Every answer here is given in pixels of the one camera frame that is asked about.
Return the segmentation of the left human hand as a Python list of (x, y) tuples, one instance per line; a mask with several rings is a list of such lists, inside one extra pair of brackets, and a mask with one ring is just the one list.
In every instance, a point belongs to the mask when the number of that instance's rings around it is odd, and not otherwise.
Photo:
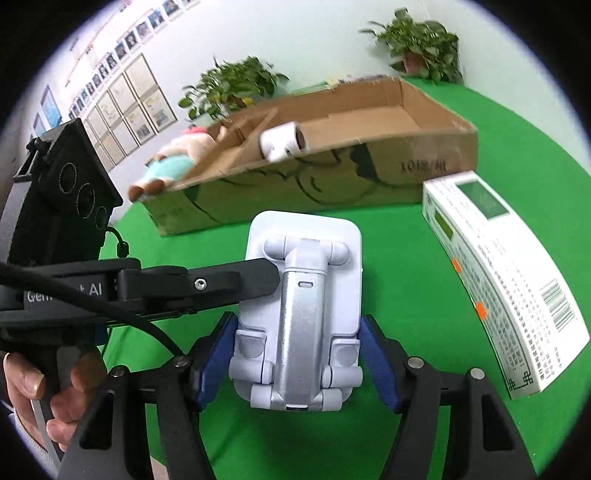
[[(39, 444), (43, 442), (31, 402), (45, 393), (44, 374), (19, 353), (3, 359), (8, 398), (25, 431)], [(107, 376), (105, 363), (94, 347), (85, 352), (70, 371), (71, 385), (50, 399), (53, 418), (45, 424), (48, 437), (66, 451), (79, 421), (92, 402), (97, 387)]]

